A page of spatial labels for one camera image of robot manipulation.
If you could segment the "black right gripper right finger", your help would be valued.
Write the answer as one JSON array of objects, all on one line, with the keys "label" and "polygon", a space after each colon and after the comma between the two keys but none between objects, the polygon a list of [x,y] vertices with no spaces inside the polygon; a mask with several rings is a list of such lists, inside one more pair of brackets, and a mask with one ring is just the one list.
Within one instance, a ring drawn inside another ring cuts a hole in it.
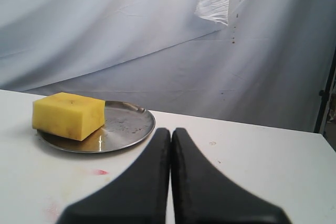
[{"label": "black right gripper right finger", "polygon": [[176,223],[290,223],[280,207],[222,174],[184,128],[172,135],[171,180]]}]

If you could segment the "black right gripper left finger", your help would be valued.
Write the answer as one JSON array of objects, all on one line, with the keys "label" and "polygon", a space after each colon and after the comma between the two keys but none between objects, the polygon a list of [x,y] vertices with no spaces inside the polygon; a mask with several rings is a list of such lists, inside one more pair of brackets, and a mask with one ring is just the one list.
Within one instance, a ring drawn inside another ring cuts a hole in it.
[{"label": "black right gripper left finger", "polygon": [[115,180],[68,206],[58,223],[165,223],[171,136],[159,128]]}]

